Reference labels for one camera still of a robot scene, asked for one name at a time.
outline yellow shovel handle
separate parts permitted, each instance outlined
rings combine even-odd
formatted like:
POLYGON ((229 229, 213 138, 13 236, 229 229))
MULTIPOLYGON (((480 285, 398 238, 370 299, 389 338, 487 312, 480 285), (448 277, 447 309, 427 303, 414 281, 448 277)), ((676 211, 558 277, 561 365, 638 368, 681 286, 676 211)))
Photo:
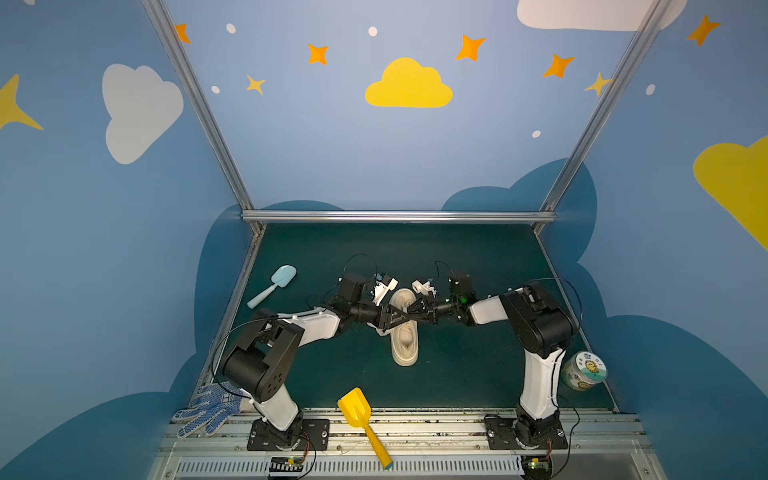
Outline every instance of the yellow shovel handle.
POLYGON ((366 430, 366 435, 368 435, 368 440, 371 441, 373 451, 376 452, 376 455, 379 457, 379 461, 384 466, 384 469, 387 470, 392 467, 392 458, 389 456, 389 453, 386 452, 384 445, 382 445, 382 443, 379 441, 379 437, 376 436, 376 433, 371 430, 369 425, 363 428, 366 430))

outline dark green table surface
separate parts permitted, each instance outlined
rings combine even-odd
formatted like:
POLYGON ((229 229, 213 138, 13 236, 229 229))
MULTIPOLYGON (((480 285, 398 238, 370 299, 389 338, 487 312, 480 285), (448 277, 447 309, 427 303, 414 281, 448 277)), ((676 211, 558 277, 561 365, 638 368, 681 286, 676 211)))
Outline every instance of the dark green table surface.
MULTIPOLYGON (((399 281, 398 287, 435 278, 434 262, 442 260, 472 276, 478 298, 551 276, 525 225, 277 223, 266 229, 234 324, 250 319, 253 311, 245 303, 271 284, 279 266, 294 265, 298 273, 260 307, 300 312, 308 310, 307 296, 314 306, 336 284, 344 263, 355 253, 370 255, 380 272, 399 281)), ((347 272, 368 277, 373 265, 356 257, 347 272)), ((448 292, 447 273, 441 265, 437 288, 442 295, 448 292)), ((577 337, 565 359, 583 349, 577 337)), ((392 359, 389 337, 359 324, 336 338, 303 346, 286 386, 302 407, 335 407, 345 393, 360 387, 375 407, 511 408, 522 392, 524 364, 523 349, 508 322, 467 327, 449 318, 437 326, 420 323, 419 360, 409 367, 392 359)), ((561 382, 558 392, 576 408, 613 407, 603 385, 576 392, 561 382)))

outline beige shoe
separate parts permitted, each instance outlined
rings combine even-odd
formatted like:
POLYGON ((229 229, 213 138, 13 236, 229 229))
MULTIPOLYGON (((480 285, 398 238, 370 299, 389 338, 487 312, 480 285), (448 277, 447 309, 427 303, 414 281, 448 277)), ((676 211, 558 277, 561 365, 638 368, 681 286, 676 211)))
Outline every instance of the beige shoe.
MULTIPOLYGON (((407 288, 401 288, 392 294, 389 304, 400 310, 406 310, 416 301, 416 295, 407 288)), ((392 357, 400 366, 411 366, 419 358, 418 323, 410 320, 392 329, 392 357)))

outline work glove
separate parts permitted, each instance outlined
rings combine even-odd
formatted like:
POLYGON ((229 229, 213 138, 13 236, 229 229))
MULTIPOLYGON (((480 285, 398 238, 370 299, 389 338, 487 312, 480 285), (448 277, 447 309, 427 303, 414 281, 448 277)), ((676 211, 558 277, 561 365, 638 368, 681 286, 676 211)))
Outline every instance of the work glove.
POLYGON ((230 382, 224 382, 221 385, 211 383, 197 389, 190 402, 192 408, 179 410, 174 415, 174 420, 189 420, 189 423, 176 434, 177 437, 184 439, 203 425, 205 425, 205 435, 213 435, 232 415, 256 411, 248 398, 232 395, 222 386, 230 392, 242 392, 230 382))

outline yellow cloud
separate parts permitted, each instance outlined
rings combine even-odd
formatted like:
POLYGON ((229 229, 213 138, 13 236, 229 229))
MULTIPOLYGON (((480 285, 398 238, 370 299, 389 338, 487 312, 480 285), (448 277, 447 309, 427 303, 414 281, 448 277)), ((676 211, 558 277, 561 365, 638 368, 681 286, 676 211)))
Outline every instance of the yellow cloud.
POLYGON ((768 249, 768 137, 751 147, 717 144, 694 163, 699 184, 768 249))
POLYGON ((453 90, 444 85, 432 67, 422 67, 412 58, 398 58, 387 66, 382 80, 366 90, 366 101, 376 107, 445 107, 453 90))

